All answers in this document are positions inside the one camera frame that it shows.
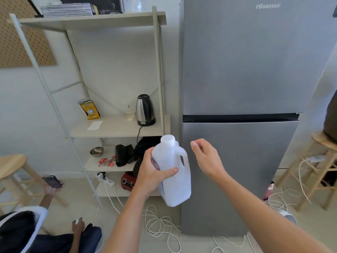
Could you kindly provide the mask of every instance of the brown bag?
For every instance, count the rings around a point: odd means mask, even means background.
[[[337,144],[337,91],[326,110],[323,131]]]

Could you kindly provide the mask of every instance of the white bottle cap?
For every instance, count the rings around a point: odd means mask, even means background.
[[[161,137],[160,142],[167,146],[174,147],[176,139],[173,135],[165,135]]]

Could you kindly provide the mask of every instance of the shelving unit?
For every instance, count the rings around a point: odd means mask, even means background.
[[[164,103],[163,103],[163,79],[162,79],[162,64],[161,64],[161,49],[160,49],[160,33],[159,27],[161,25],[166,25],[166,14],[165,12],[157,12],[155,6],[152,7],[152,12],[141,12],[141,13],[126,13],[126,14],[110,14],[110,15],[93,15],[93,16],[76,16],[76,17],[53,17],[53,18],[25,18],[17,19],[15,14],[10,14],[11,19],[8,20],[9,23],[13,23],[15,29],[17,30],[19,37],[25,47],[27,54],[36,69],[37,75],[41,81],[44,91],[55,111],[55,114],[63,128],[65,136],[68,138],[74,154],[90,184],[92,190],[94,191],[95,197],[99,202],[101,207],[102,203],[99,197],[106,197],[107,192],[105,190],[105,185],[100,182],[98,187],[95,189],[88,172],[98,173],[99,171],[107,171],[107,175],[110,179],[115,181],[115,190],[113,187],[107,185],[107,190],[111,197],[128,197],[130,192],[124,190],[120,186],[120,178],[125,171],[133,170],[134,163],[125,165],[123,167],[98,167],[98,161],[100,158],[90,157],[87,163],[84,165],[77,152],[76,146],[74,144],[74,138],[114,138],[114,137],[136,137],[138,134],[139,126],[137,121],[128,121],[124,116],[111,116],[111,117],[101,117],[95,120],[83,120],[77,126],[75,126],[71,131],[66,126],[62,115],[56,105],[53,98],[53,94],[60,92],[62,90],[68,89],[74,85],[82,82],[74,82],[68,86],[61,87],[57,90],[51,91],[46,84],[44,76],[42,75],[40,68],[36,62],[34,54],[27,42],[27,39],[22,31],[22,26],[38,28],[43,30],[62,32],[67,34],[67,30],[92,30],[100,28],[118,28],[118,27],[143,27],[143,26],[153,26],[154,32],[154,42],[156,50],[156,70],[157,70],[157,83],[159,92],[159,107],[160,107],[160,117],[156,117],[157,121],[154,125],[149,127],[143,127],[140,131],[140,136],[163,136],[165,134],[171,133],[170,127],[170,115],[164,114]],[[102,120],[103,123],[97,130],[90,130],[88,128],[93,121]],[[114,154],[114,147],[104,147],[104,156],[110,157]],[[158,196],[159,192],[154,191],[152,196]]]

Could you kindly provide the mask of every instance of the kettle lid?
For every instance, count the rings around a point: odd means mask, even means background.
[[[149,98],[150,96],[148,94],[141,94],[138,96],[138,99],[142,99],[142,98]]]

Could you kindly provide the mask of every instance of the jug handle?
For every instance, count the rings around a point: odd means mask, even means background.
[[[175,146],[174,147],[174,150],[175,150],[175,154],[176,155],[180,155],[183,157],[183,160],[184,160],[184,168],[188,168],[189,169],[189,163],[188,163],[188,158],[187,158],[187,153],[186,151],[180,147],[180,146]]]

